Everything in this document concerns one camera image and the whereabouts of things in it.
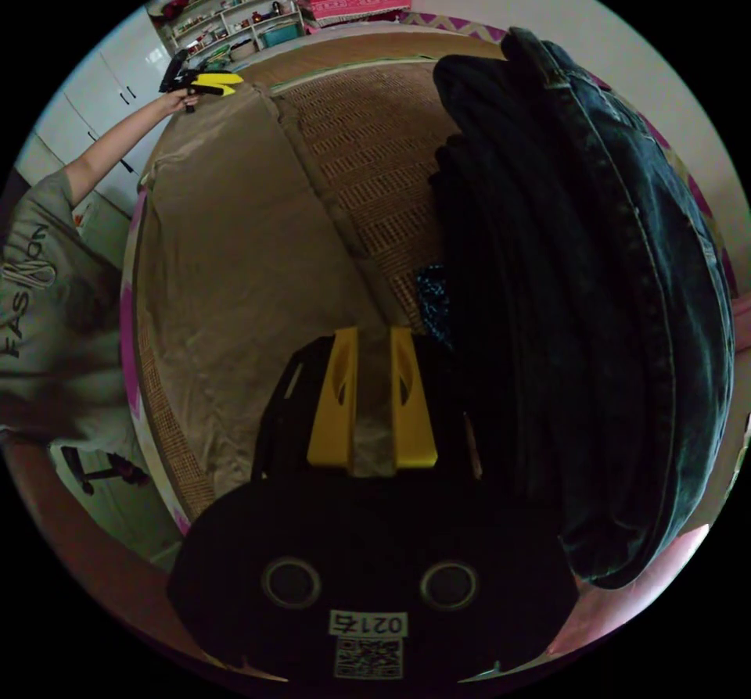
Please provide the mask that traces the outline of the person's left hand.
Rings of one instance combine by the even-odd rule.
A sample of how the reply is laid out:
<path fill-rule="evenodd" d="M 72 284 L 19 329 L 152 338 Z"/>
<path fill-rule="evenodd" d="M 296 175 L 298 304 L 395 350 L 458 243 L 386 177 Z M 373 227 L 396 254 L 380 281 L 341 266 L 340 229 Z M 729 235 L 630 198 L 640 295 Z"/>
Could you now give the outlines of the person's left hand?
<path fill-rule="evenodd" d="M 193 88 L 169 91 L 158 99 L 161 117 L 171 116 L 182 110 L 190 110 L 200 99 L 200 94 Z"/>

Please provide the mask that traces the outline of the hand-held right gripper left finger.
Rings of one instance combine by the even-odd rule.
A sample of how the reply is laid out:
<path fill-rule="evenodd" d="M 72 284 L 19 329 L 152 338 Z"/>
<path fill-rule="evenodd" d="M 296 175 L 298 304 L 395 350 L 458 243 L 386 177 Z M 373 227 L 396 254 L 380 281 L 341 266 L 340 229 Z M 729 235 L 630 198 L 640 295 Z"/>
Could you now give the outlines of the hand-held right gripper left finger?
<path fill-rule="evenodd" d="M 352 469 L 358 390 L 358 330 L 334 332 L 307 449 L 314 468 Z"/>

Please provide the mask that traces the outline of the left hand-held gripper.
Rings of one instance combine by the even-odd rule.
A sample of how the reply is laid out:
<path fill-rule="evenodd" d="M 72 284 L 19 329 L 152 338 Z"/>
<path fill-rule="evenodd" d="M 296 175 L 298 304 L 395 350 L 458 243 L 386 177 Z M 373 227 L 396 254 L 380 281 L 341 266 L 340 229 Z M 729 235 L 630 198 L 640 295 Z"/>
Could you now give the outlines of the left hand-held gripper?
<path fill-rule="evenodd" d="M 159 86 L 160 97 L 169 91 L 183 88 L 193 88 L 200 94 L 215 96 L 229 96 L 235 94 L 231 86 L 240 84 L 243 79 L 230 72 L 208 72 L 207 64 L 200 63 L 197 66 L 188 66 L 188 53 L 181 50 L 170 61 L 166 73 Z M 195 106 L 190 110 L 182 110 L 185 113 L 194 113 Z"/>

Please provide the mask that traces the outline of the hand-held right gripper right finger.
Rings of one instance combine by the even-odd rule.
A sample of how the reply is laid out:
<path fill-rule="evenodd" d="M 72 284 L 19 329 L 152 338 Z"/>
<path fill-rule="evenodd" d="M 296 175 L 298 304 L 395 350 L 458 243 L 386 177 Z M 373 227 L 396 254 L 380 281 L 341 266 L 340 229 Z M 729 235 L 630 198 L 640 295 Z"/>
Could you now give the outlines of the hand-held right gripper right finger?
<path fill-rule="evenodd" d="M 393 465 L 396 469 L 432 468 L 437 447 L 409 329 L 390 329 L 390 363 Z"/>

